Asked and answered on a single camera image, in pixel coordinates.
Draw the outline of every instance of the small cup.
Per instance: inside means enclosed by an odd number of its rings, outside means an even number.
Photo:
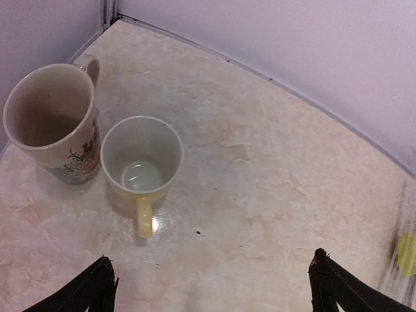
[[[140,237],[152,235],[151,205],[168,192],[182,162],[179,135],[158,118],[129,117],[106,134],[101,165],[115,192],[136,201]]]
[[[67,184],[87,182],[99,169],[98,75],[92,55],[44,66],[13,88],[3,111],[10,141]]]

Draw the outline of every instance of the decorated mug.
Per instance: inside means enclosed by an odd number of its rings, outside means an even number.
[[[98,60],[86,54],[38,68],[13,88],[3,111],[10,141],[67,184],[99,170],[98,75]]]

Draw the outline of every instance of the cup rim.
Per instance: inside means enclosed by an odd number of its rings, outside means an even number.
[[[87,111],[85,112],[85,115],[83,117],[83,119],[78,123],[77,127],[71,131],[70,133],[68,133],[66,136],[64,136],[62,139],[48,144],[48,145],[44,145],[44,146],[30,146],[30,145],[26,145],[21,143],[19,140],[17,140],[14,136],[12,136],[12,134],[10,133],[10,131],[8,130],[8,126],[6,123],[7,120],[7,111],[10,108],[10,102],[12,97],[14,96],[14,94],[16,94],[16,92],[19,90],[19,88],[22,86],[22,84],[31,79],[35,74],[42,72],[44,70],[47,70],[49,68],[52,67],[63,67],[63,68],[71,68],[71,70],[75,70],[78,71],[79,73],[81,73],[81,75],[83,75],[86,80],[88,81],[88,86],[90,89],[90,93],[91,93],[91,99],[90,99],[90,104],[88,106]],[[79,69],[77,66],[72,65],[72,64],[64,64],[64,63],[58,63],[58,64],[49,64],[46,66],[42,66],[34,71],[32,71],[31,73],[28,73],[23,79],[21,79],[16,86],[14,86],[14,88],[12,89],[11,93],[8,95],[6,103],[5,103],[5,107],[3,109],[3,127],[5,129],[5,133],[8,137],[8,139],[15,145],[17,145],[17,147],[26,150],[26,151],[44,151],[44,150],[48,150],[50,148],[54,148],[55,146],[61,145],[63,142],[69,140],[74,134],[76,134],[76,132],[78,132],[81,128],[84,127],[84,124],[86,123],[88,117],[91,115],[92,110],[94,109],[94,100],[95,100],[95,88],[94,88],[94,84],[92,83],[92,80],[90,78],[90,76],[83,70]]]
[[[171,132],[173,132],[173,134],[175,135],[177,142],[179,144],[179,148],[181,150],[181,160],[179,162],[179,166],[176,168],[175,173],[172,175],[172,177],[163,185],[161,185],[158,188],[154,188],[153,190],[147,190],[147,191],[139,191],[139,190],[132,190],[130,188],[127,188],[123,185],[121,185],[119,182],[117,182],[115,179],[113,179],[113,177],[110,175],[110,172],[107,170],[107,166],[104,163],[104,157],[103,157],[103,153],[104,153],[104,146],[105,143],[108,139],[108,137],[110,136],[110,134],[121,124],[132,120],[132,119],[150,119],[150,120],[155,120],[156,122],[159,122],[160,124],[165,125],[167,128],[169,128],[171,130]],[[101,159],[101,167],[104,171],[104,174],[107,176],[107,179],[110,180],[110,182],[115,185],[116,187],[118,187],[119,189],[122,189],[125,192],[128,192],[130,194],[136,194],[136,195],[147,195],[147,194],[153,194],[153,193],[157,193],[160,190],[166,189],[167,187],[169,187],[172,182],[174,181],[174,179],[176,178],[177,174],[181,171],[182,169],[182,164],[183,164],[183,154],[184,154],[184,150],[183,150],[183,143],[181,140],[181,137],[178,135],[178,133],[176,132],[176,130],[167,122],[165,122],[164,120],[160,119],[160,118],[156,118],[156,117],[152,117],[152,116],[146,116],[146,115],[137,115],[137,116],[130,116],[127,118],[124,118],[123,120],[120,120],[118,123],[116,123],[115,125],[113,125],[110,130],[107,132],[107,134],[104,136],[104,139],[101,143],[101,149],[99,151],[99,158]]]

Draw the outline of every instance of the lavender wall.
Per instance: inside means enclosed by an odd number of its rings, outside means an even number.
[[[99,0],[1,0],[0,111],[8,93],[40,66],[67,62],[101,32]],[[7,142],[0,127],[0,153]]]
[[[119,0],[265,73],[416,172],[416,1]]]

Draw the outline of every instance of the water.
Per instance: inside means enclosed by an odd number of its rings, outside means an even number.
[[[165,184],[165,176],[155,162],[142,159],[126,167],[122,174],[122,184],[131,190],[146,192]]]

